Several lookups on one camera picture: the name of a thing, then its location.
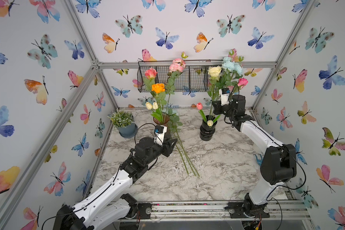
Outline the light blue flower bunch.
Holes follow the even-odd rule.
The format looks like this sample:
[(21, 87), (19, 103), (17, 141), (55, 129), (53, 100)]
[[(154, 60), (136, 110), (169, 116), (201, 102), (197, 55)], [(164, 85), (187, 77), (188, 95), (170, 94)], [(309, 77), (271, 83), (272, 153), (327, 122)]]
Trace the light blue flower bunch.
[(239, 76), (243, 74), (243, 68), (240, 63), (232, 60), (231, 57), (224, 57), (222, 60), (222, 68), (230, 72), (236, 72)]

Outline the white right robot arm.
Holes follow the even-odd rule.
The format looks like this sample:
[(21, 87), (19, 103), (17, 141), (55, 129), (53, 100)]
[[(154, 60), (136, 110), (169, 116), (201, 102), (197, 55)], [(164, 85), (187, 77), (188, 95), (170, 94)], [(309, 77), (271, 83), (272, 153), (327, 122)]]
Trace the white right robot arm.
[(215, 115), (224, 115), (232, 127), (249, 137), (264, 154), (260, 166), (261, 177), (255, 188), (246, 194), (243, 211), (248, 217), (264, 212), (270, 197), (278, 187), (297, 174), (296, 149), (292, 144), (284, 144), (274, 139), (245, 112), (245, 97), (234, 95), (222, 102), (214, 101)]

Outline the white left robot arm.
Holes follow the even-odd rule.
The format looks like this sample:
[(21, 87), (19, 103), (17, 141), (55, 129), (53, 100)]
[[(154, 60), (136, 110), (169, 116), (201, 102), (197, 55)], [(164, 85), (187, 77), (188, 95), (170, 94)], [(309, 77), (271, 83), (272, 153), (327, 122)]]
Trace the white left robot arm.
[(138, 202), (125, 190), (139, 180), (158, 160), (169, 157), (177, 139), (142, 138), (128, 158), (103, 186), (74, 206), (62, 206), (55, 216), (55, 230), (102, 230), (122, 218), (138, 214)]

